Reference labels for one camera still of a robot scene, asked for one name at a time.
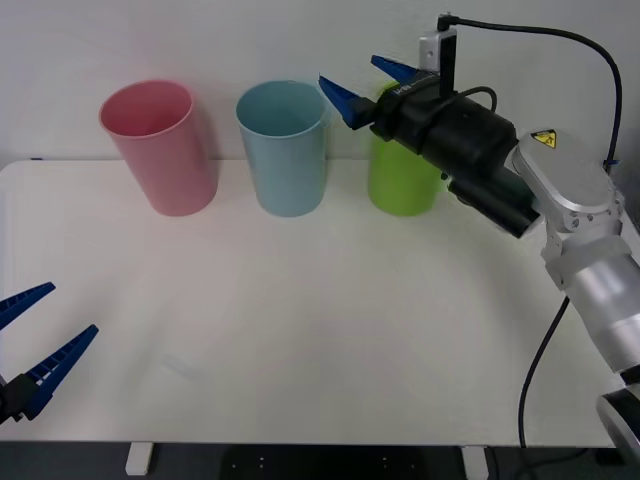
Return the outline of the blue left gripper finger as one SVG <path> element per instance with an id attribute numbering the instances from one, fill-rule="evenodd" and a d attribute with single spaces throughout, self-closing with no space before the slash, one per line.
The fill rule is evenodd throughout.
<path id="1" fill-rule="evenodd" d="M 23 417 L 33 420 L 41 413 L 98 332 L 96 325 L 90 325 L 56 352 L 15 378 L 17 381 L 13 388 L 15 421 Z"/>
<path id="2" fill-rule="evenodd" d="M 0 330 L 16 320 L 29 308 L 55 290 L 52 282 L 30 288 L 0 301 Z"/>

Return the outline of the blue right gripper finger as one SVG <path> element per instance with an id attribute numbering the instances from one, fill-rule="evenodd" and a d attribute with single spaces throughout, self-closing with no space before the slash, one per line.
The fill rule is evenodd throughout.
<path id="1" fill-rule="evenodd" d="M 390 76 L 398 85 L 409 85 L 417 74 L 417 69 L 395 60 L 373 55 L 371 64 Z"/>
<path id="2" fill-rule="evenodd" d="M 377 105 L 320 75 L 318 84 L 329 102 L 351 130 L 359 130 L 376 121 Z"/>

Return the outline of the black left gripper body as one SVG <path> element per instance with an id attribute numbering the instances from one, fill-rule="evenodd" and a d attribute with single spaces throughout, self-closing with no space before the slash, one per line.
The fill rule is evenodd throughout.
<path id="1" fill-rule="evenodd" d="M 15 395 L 11 382 L 1 378 L 0 385 L 0 423 L 3 424 L 15 414 Z"/>

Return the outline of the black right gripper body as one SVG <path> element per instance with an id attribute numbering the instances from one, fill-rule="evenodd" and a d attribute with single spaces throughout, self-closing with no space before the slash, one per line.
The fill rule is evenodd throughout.
<path id="1" fill-rule="evenodd" d="M 411 78 L 398 80 L 376 102 L 370 130 L 385 142 L 394 140 L 420 154 L 426 134 L 435 120 L 437 107 L 447 96 L 440 94 L 441 78 L 435 73 L 418 71 Z"/>

